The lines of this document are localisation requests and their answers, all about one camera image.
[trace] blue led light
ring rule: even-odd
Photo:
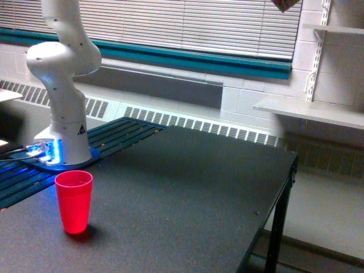
[[[53,140],[52,142],[53,145],[53,161],[57,164],[61,162],[61,153],[60,153],[60,145],[61,145],[61,140]]]

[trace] black tabletop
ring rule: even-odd
[[[168,128],[87,169],[86,234],[63,232],[54,186],[0,212],[0,272],[235,272],[295,158]]]

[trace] cable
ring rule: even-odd
[[[12,155],[12,154],[14,154],[16,152],[26,152],[26,151],[27,151],[27,149],[20,148],[20,149],[12,150],[12,151],[9,151],[9,152],[4,152],[3,154],[0,154],[0,158],[4,157],[6,155]]]
[[[0,162],[13,162],[13,161],[21,161],[25,159],[32,159],[44,156],[44,154],[36,155],[36,156],[27,156],[26,158],[14,158],[14,159],[1,159]]]

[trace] radiator vent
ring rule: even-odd
[[[209,119],[192,118],[187,115],[140,106],[125,105],[121,116],[158,123],[165,126],[179,126],[193,130],[209,132],[226,137],[273,147],[283,147],[299,153],[300,166],[307,166],[325,171],[364,179],[364,152],[352,148],[338,147],[332,144],[306,139],[284,139],[243,126],[232,126],[228,123],[213,122]]]
[[[5,80],[0,81],[0,88],[13,92],[18,92],[23,96],[19,99],[20,101],[49,107],[48,92],[44,88]],[[91,98],[89,96],[86,96],[85,103],[87,117],[97,118],[103,121],[109,121],[104,118],[110,103],[109,101],[101,98]]]

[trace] table leg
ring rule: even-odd
[[[269,242],[268,256],[266,260],[264,273],[274,273],[276,270],[276,265],[279,256],[280,241],[283,235],[284,221],[286,220],[289,194],[291,193],[291,187],[293,182],[292,175],[290,179],[291,181],[289,181],[284,187],[284,190],[275,206],[272,232]]]

